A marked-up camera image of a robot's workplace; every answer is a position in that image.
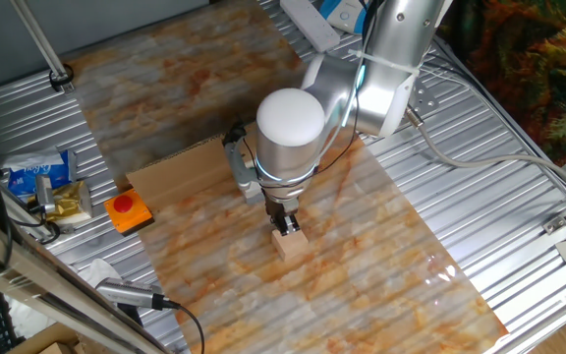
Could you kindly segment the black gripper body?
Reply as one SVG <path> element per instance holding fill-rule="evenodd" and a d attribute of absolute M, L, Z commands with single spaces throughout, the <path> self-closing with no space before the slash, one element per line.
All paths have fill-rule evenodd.
<path fill-rule="evenodd" d="M 279 201 L 273 200 L 269 196 L 265 197 L 265 209 L 270 221 L 274 224 L 284 224 L 287 221 L 296 222 L 298 208 L 299 201 L 297 198 Z"/>

